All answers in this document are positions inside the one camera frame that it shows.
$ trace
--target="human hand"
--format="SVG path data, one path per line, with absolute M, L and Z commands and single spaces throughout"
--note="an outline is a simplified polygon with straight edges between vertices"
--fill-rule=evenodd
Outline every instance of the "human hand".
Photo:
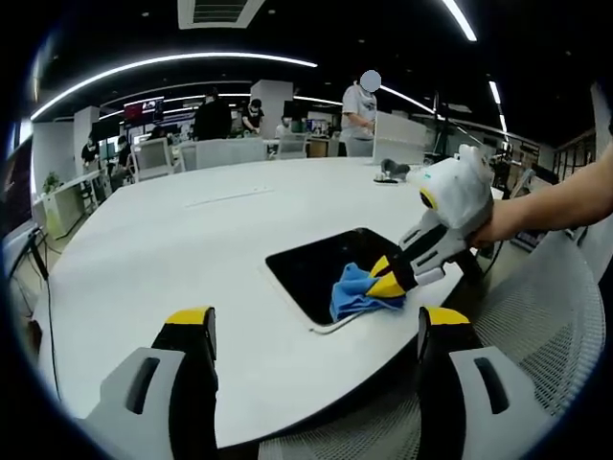
M 495 199 L 491 218 L 470 239 L 474 247 L 510 240 L 522 229 L 523 205 L 519 199 Z

